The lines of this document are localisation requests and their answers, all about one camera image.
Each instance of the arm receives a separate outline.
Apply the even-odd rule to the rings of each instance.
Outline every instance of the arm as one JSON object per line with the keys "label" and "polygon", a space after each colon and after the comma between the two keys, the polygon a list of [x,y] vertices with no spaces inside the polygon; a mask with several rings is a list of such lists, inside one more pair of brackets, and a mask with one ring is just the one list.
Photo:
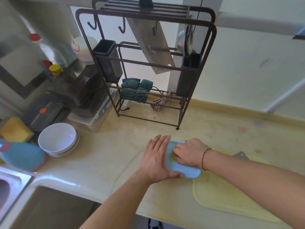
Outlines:
{"label": "arm", "polygon": [[193,138],[185,144],[177,144],[173,152],[180,164],[217,174],[287,224],[304,228],[305,177],[207,149],[207,145]]}
{"label": "arm", "polygon": [[80,227],[80,229],[128,228],[148,187],[183,174],[166,168],[165,152],[170,136],[150,139],[138,171],[114,192]]}

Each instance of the metal kitchen rack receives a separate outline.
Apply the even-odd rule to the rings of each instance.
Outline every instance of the metal kitchen rack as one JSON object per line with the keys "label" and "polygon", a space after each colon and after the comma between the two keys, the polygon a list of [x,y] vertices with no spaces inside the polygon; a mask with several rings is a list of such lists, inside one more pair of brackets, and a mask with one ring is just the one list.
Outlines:
{"label": "metal kitchen rack", "polygon": [[[96,9],[97,2],[104,2],[105,4],[100,9]],[[202,69],[207,61],[207,58],[208,58],[208,55],[212,48],[212,45],[214,43],[215,37],[216,37],[217,30],[216,30],[216,26],[214,25],[216,16],[215,16],[215,12],[212,9],[207,8],[207,7],[164,4],[164,3],[154,3],[153,5],[154,5],[153,8],[140,7],[139,1],[137,1],[137,0],[92,0],[92,9],[78,9],[75,13],[75,16],[76,16],[77,23],[81,29],[82,35],[85,38],[86,44],[91,53],[93,61],[97,67],[97,70],[102,76],[103,76],[103,72],[102,72],[102,69],[100,68],[96,58],[106,58],[108,60],[120,61],[122,63],[122,68],[124,71],[125,78],[127,78],[127,75],[126,75],[126,71],[125,71],[125,67],[124,67],[124,62],[145,65],[145,66],[154,66],[154,67],[165,68],[165,69],[169,69],[169,70],[185,71],[185,72],[189,72],[190,74],[196,75],[195,81],[193,83],[193,86],[191,88],[191,91],[190,91],[188,97],[165,96],[163,94],[159,94],[159,93],[155,93],[155,92],[144,92],[144,91],[133,90],[133,89],[129,89],[129,88],[121,88],[121,87],[119,87],[118,83],[116,83],[116,86],[107,84],[104,76],[102,79],[103,84],[106,87],[108,96],[111,100],[111,103],[112,103],[118,117],[126,116],[126,117],[132,117],[132,118],[136,118],[136,119],[142,119],[142,120],[146,120],[146,121],[161,123],[161,124],[165,124],[165,125],[171,125],[171,126],[175,126],[176,129],[178,130],[180,127],[180,124],[182,122],[182,119],[185,115],[185,112],[187,110],[187,107],[189,105],[189,102],[192,98],[194,89],[197,85],[197,82],[198,82],[198,79],[202,72]],[[209,22],[209,21],[203,21],[203,20],[197,20],[197,19],[190,19],[190,18],[188,18],[190,11],[196,11],[196,12],[198,12],[198,15],[200,12],[208,13],[211,16],[211,21]],[[146,20],[153,20],[156,22],[162,21],[162,22],[181,23],[181,24],[189,24],[189,25],[194,25],[194,26],[207,27],[208,28],[207,34],[205,36],[204,43],[202,45],[202,49],[200,52],[200,54],[202,56],[200,69],[185,68],[185,67],[172,67],[172,66],[166,66],[166,65],[149,63],[149,62],[140,62],[140,61],[135,61],[135,60],[130,60],[130,59],[123,59],[122,54],[120,52],[121,47],[141,50],[138,43],[132,43],[132,42],[121,42],[119,44],[116,44],[118,47],[120,58],[99,55],[97,52],[93,52],[89,45],[87,36],[85,34],[85,31],[84,31],[81,21],[79,19],[80,14],[93,14],[94,21],[95,21],[94,26],[92,26],[89,22],[88,22],[88,25],[94,30],[97,29],[97,27],[98,27],[98,29],[101,33],[102,39],[105,39],[105,38],[104,38],[103,30],[102,30],[98,15],[122,17],[123,18],[123,30],[121,29],[121,27],[119,27],[119,29],[122,33],[124,33],[124,31],[125,31],[125,18],[146,19]],[[169,48],[169,49],[170,49],[170,53],[172,55],[183,56],[182,53],[177,52],[178,51],[177,48]],[[120,113],[121,106],[122,106],[122,103],[124,100],[121,101],[122,99],[120,98],[118,100],[118,102],[115,104],[114,100],[112,99],[112,97],[110,95],[109,88],[116,88],[119,91],[128,90],[128,91],[133,91],[133,92],[139,92],[139,93],[149,94],[149,95],[153,95],[153,96],[157,96],[157,97],[167,97],[170,99],[180,101],[180,104],[181,104],[180,108],[164,106],[166,108],[172,108],[172,109],[179,110],[178,124],[173,125],[173,124],[169,124],[169,123],[165,123],[165,122],[161,122],[161,121],[154,121],[154,120],[150,120],[150,119],[121,114]],[[160,106],[160,104],[154,104],[154,103],[150,103],[150,102],[145,102],[145,104],[153,104],[153,105]]]}

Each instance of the bracelet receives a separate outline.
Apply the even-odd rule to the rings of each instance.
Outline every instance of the bracelet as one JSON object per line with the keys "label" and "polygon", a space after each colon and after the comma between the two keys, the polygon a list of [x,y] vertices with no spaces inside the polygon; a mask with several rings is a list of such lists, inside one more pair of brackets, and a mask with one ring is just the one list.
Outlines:
{"label": "bracelet", "polygon": [[209,149],[211,149],[211,148],[208,147],[207,150],[205,150],[204,153],[203,153],[203,155],[202,155],[202,162],[201,162],[201,164],[202,164],[202,169],[203,169],[204,171],[206,171],[206,170],[205,170],[204,167],[203,167],[203,158],[204,158],[204,154],[205,154]]}

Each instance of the utensil holder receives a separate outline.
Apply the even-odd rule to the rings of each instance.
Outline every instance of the utensil holder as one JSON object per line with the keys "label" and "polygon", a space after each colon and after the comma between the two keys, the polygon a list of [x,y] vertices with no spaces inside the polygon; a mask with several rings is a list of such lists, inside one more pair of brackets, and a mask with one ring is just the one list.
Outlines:
{"label": "utensil holder", "polygon": [[[184,56],[182,60],[182,68],[195,68],[200,70],[202,55],[191,53],[189,56]],[[191,71],[182,71],[180,73],[176,95],[181,97],[188,97],[193,84],[196,80],[197,73]]]}
{"label": "utensil holder", "polygon": [[[116,42],[112,40],[102,39],[93,52],[107,57],[119,58]],[[123,74],[120,61],[109,60],[106,58],[96,57],[97,62],[103,72],[106,82],[117,84]]]}

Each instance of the dish towel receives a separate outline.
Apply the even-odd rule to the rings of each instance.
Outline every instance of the dish towel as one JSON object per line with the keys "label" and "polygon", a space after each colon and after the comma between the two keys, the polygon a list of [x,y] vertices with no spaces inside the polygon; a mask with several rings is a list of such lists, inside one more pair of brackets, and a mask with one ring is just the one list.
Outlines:
{"label": "dish towel", "polygon": [[[153,88],[153,82],[147,79],[143,79],[138,90],[143,92],[150,92],[150,90]],[[135,93],[134,100],[138,103],[145,103],[148,99],[148,94],[144,93]]]}
{"label": "dish towel", "polygon": [[[140,81],[141,80],[137,78],[122,79],[122,88],[131,88],[137,90],[140,86]],[[120,93],[120,97],[122,100],[133,100],[133,98],[135,97],[135,92],[122,90]]]}
{"label": "dish towel", "polygon": [[[173,94],[171,92],[166,93],[166,96],[172,96]],[[166,105],[168,102],[171,102],[171,98],[166,98],[166,97],[161,97],[159,99],[155,99],[153,101],[154,104],[161,104],[161,105]],[[151,108],[157,111],[161,111],[164,107],[163,106],[158,106],[151,104]]]}

